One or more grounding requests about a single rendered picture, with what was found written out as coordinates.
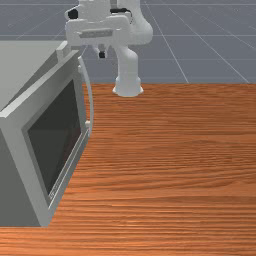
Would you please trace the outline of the grey microwave oven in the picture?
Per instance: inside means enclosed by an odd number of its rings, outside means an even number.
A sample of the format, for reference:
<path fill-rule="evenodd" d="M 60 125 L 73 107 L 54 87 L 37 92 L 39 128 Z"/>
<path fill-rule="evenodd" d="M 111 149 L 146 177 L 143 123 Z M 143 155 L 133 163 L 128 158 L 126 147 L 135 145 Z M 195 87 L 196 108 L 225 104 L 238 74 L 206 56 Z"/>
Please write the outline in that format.
<path fill-rule="evenodd" d="M 88 143 L 80 52 L 0 41 L 0 227 L 50 224 Z"/>

